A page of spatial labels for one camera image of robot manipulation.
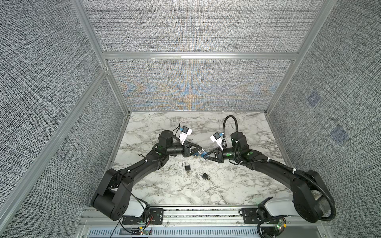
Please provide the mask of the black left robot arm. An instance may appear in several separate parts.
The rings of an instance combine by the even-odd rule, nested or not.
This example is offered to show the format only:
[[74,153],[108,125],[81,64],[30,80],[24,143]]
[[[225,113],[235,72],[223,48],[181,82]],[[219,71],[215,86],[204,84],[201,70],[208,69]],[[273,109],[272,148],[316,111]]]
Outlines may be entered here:
[[139,162],[120,170],[109,169],[102,177],[91,206],[113,221],[119,220],[129,208],[133,186],[148,174],[161,169],[170,156],[192,156],[202,147],[181,140],[172,131],[162,131],[158,142]]

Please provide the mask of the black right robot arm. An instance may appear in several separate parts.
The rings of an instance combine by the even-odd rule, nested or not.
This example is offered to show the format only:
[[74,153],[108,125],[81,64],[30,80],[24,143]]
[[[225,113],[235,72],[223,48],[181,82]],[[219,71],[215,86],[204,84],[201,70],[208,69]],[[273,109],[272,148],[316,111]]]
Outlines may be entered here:
[[249,147],[242,132],[231,134],[232,147],[226,147],[224,135],[215,133],[211,139],[218,147],[203,152],[202,157],[217,163],[226,160],[236,166],[265,174],[291,190],[288,198],[267,198],[259,205],[262,218],[299,216],[315,223],[318,220],[332,221],[337,214],[335,201],[321,176],[313,170],[303,171],[273,160]]

